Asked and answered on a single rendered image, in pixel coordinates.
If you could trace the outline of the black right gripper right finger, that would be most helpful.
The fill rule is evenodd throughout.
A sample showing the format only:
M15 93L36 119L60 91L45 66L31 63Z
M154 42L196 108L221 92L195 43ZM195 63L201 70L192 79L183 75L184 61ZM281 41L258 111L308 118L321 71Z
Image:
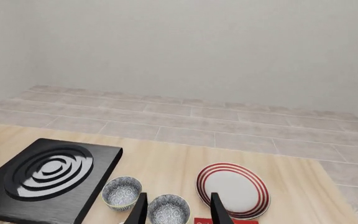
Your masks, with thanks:
M213 224L233 224L216 192L211 193L210 210Z

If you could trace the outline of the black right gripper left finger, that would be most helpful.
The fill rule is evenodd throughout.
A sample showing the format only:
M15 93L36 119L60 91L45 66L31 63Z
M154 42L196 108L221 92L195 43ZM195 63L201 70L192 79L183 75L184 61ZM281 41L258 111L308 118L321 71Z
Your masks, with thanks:
M147 194L142 192L134 208L123 224L145 224L147 218Z

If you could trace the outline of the white plate with red rings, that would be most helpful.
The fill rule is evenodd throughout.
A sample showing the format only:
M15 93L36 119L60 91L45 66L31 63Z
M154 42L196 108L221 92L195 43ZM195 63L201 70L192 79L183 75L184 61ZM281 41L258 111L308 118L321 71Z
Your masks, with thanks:
M196 176L196 193L209 205L217 193L231 218L253 220L262 216L272 198L265 182L250 169L229 162L218 162L202 168Z

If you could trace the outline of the patterned black white bowl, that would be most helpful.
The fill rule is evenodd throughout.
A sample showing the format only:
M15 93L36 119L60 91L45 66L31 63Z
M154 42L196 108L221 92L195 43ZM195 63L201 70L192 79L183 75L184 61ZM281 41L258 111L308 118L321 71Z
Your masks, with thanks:
M108 181L101 191L101 198L111 210L125 212L134 207L141 193L139 180L123 176Z
M148 224L188 224L190 217L190 206L179 195L159 195L148 204Z

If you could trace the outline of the flat black stove plate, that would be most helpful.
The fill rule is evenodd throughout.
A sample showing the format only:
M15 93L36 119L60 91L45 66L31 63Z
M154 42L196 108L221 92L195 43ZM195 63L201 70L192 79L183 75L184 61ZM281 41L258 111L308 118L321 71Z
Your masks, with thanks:
M40 138L0 167L0 221L81 224L121 147Z

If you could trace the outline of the red printed food box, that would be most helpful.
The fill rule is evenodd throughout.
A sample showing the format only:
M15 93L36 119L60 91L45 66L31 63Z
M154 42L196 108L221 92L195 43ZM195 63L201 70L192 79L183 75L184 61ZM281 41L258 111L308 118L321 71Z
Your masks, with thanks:
M259 224L258 221L252 220L235 220L232 219L233 224ZM214 224L211 218L194 218L194 224Z

